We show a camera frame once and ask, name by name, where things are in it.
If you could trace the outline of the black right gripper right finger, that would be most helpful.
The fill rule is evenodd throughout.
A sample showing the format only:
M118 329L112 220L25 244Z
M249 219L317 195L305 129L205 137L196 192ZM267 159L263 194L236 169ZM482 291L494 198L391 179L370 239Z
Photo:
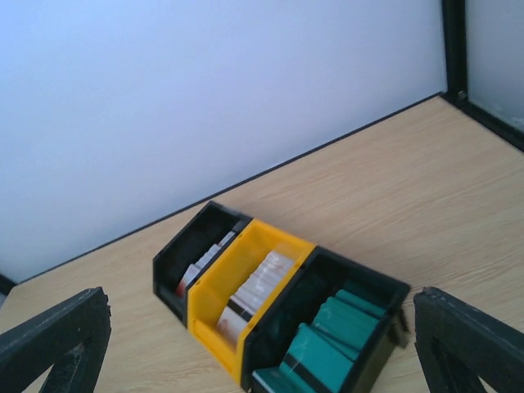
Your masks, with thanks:
M523 333L436 287L413 298L415 347L431 392L523 391Z

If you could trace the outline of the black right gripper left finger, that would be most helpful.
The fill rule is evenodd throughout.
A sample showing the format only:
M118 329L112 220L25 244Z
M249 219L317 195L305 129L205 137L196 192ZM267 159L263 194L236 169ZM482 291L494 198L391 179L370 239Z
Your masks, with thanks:
M1 334L1 391L93 392L111 335L111 307L88 288Z

